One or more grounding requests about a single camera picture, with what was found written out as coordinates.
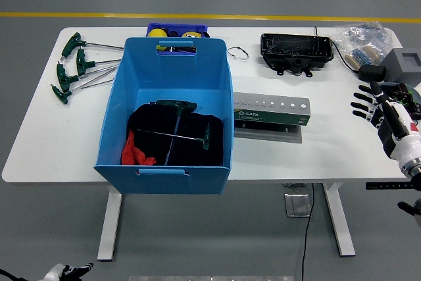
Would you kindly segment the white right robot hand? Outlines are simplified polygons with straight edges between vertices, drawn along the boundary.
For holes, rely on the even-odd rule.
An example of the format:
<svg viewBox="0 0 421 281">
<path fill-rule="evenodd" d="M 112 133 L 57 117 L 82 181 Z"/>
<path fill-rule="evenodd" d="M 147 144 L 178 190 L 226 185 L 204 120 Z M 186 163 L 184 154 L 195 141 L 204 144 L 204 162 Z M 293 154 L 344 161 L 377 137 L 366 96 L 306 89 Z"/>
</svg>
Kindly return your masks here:
<svg viewBox="0 0 421 281">
<path fill-rule="evenodd" d="M 360 85 L 353 94 L 352 114 L 373 125 L 378 131 L 385 154 L 398 162 L 407 178 L 420 175 L 420 131 L 405 106 L 392 98 L 377 82 Z"/>
</svg>

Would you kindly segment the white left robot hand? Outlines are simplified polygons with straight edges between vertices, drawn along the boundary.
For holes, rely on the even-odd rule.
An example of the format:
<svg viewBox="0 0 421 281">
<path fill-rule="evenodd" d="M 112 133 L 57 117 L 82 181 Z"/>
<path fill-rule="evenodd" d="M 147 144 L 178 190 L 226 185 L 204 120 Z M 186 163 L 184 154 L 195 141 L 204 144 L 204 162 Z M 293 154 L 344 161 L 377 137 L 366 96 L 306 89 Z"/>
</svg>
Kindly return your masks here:
<svg viewBox="0 0 421 281">
<path fill-rule="evenodd" d="M 81 280 L 93 268 L 93 263 L 81 267 L 56 264 L 44 277 L 44 281 Z"/>
</svg>

